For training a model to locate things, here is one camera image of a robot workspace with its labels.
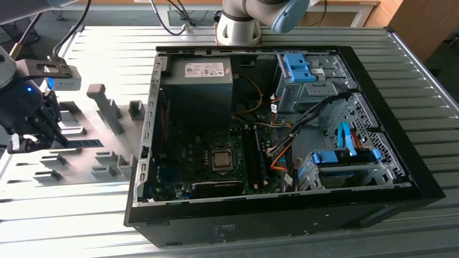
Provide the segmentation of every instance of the aluminum profile table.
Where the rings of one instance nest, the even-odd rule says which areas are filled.
[[[459,109],[397,35],[332,27],[262,34],[265,45],[353,47],[447,198],[361,230],[157,249],[122,226],[128,182],[13,184],[2,193],[9,199],[0,195],[2,257],[459,257]],[[102,82],[117,102],[146,100],[154,47],[213,45],[213,39],[210,27],[180,37],[160,27],[85,27],[62,54],[84,83]],[[0,176],[13,165],[4,155]]]

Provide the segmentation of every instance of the sticker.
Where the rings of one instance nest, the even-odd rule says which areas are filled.
[[[236,231],[236,224],[213,226],[214,237],[229,237]]]
[[[277,105],[270,104],[270,112],[277,114]]]
[[[293,184],[293,179],[292,179],[292,177],[290,177],[288,174],[285,174],[284,180],[285,180],[286,184],[288,184],[289,186],[292,186],[292,184]]]
[[[222,63],[188,63],[185,77],[221,77],[224,76]]]
[[[324,74],[321,68],[318,68],[318,69],[310,69],[310,72],[312,72],[313,74]]]

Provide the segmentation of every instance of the white label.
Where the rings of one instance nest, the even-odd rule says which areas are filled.
[[[318,68],[318,69],[310,69],[310,72],[312,72],[313,74],[324,74],[321,68]]]
[[[285,174],[284,180],[285,180],[286,184],[289,184],[289,186],[292,186],[292,184],[293,184],[293,179],[292,179],[292,177],[290,177],[288,174]]]
[[[224,76],[222,63],[188,63],[185,77],[221,77]]]
[[[270,104],[270,112],[277,114],[277,105]]]

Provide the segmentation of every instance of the metal case frame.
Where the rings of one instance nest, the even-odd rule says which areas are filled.
[[[408,173],[411,187],[377,190],[340,190],[281,198],[237,198],[224,202],[181,203],[141,206],[134,202],[136,179],[145,180],[150,163],[150,138],[144,133],[136,173],[132,173],[125,226],[134,227],[158,247],[190,243],[216,243],[242,239],[292,236],[338,229],[368,227],[408,209],[425,206],[444,197],[407,134],[351,47],[158,47],[152,73],[145,125],[154,116],[164,56],[228,56],[230,54],[277,54],[286,51],[336,51],[359,84],[379,124],[379,132]]]

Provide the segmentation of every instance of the ram slot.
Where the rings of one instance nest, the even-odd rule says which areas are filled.
[[[258,161],[260,149],[256,144],[256,133],[252,128],[242,130],[242,147],[249,188],[257,190],[262,188],[264,178]]]

